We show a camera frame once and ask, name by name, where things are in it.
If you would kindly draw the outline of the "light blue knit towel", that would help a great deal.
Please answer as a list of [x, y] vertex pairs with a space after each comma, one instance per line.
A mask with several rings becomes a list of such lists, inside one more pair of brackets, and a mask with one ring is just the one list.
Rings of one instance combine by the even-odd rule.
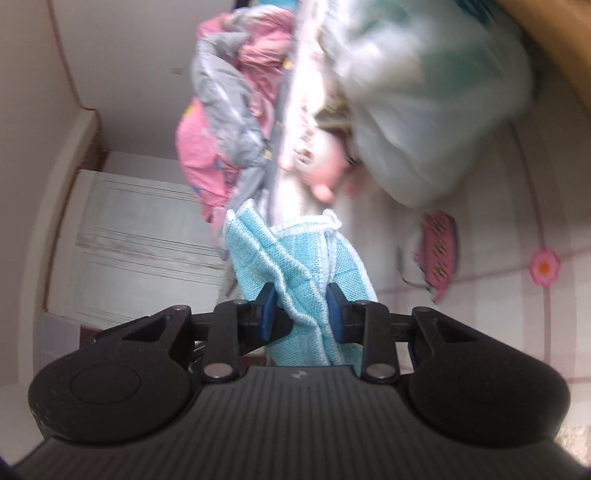
[[252, 201], [229, 210], [224, 238], [238, 285], [246, 299], [272, 283], [280, 307], [294, 321], [293, 330], [267, 346], [278, 366], [352, 366], [361, 371], [362, 347], [339, 344], [329, 326], [325, 291], [339, 285], [349, 301], [378, 297], [365, 265], [339, 231], [332, 210], [269, 226]]

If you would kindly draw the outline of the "pink plush toy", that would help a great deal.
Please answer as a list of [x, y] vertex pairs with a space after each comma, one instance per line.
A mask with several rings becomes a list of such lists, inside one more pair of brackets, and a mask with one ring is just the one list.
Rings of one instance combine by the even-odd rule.
[[358, 164], [360, 161], [349, 154], [345, 139], [325, 130], [312, 131], [280, 155], [280, 168], [293, 172], [324, 204], [335, 201], [335, 191]]

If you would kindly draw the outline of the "white wardrobe door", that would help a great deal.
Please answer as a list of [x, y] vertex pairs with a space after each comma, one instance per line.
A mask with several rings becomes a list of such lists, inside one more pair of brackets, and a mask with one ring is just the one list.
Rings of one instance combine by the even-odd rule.
[[224, 273], [188, 187], [82, 170], [59, 230], [46, 308], [99, 329], [178, 304], [208, 312]]

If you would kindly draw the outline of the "checkered floral tablecloth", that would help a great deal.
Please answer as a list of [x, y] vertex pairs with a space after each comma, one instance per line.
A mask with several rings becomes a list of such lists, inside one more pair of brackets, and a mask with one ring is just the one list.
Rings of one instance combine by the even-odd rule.
[[488, 137], [452, 194], [457, 274], [436, 308], [566, 379], [561, 440], [590, 436], [590, 115], [533, 42], [534, 100]]

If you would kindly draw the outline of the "pink grey quilt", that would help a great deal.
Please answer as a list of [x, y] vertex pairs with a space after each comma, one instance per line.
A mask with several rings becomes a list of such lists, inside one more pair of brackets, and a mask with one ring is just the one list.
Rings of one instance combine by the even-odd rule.
[[255, 197], [266, 181], [276, 96], [290, 53], [294, 12], [239, 8], [202, 22], [191, 62], [193, 98], [175, 133], [178, 160], [204, 220]]

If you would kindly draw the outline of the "gold green book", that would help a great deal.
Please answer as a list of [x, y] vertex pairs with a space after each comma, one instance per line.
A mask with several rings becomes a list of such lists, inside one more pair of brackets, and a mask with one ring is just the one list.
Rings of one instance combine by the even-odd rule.
[[318, 129], [342, 138], [348, 138], [353, 133], [352, 112], [346, 100], [332, 99], [315, 112], [314, 118]]

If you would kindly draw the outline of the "white plastic bag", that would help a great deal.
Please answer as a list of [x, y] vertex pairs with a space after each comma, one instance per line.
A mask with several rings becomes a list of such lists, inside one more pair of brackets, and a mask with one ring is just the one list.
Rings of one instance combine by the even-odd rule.
[[493, 1], [332, 1], [322, 49], [356, 152], [411, 208], [449, 194], [531, 97], [520, 28]]

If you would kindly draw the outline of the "brown cardboard box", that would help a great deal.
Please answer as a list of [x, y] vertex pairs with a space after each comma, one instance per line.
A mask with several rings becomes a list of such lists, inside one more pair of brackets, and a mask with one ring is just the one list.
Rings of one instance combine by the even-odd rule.
[[590, 114], [590, 2], [502, 0], [498, 4], [538, 43]]

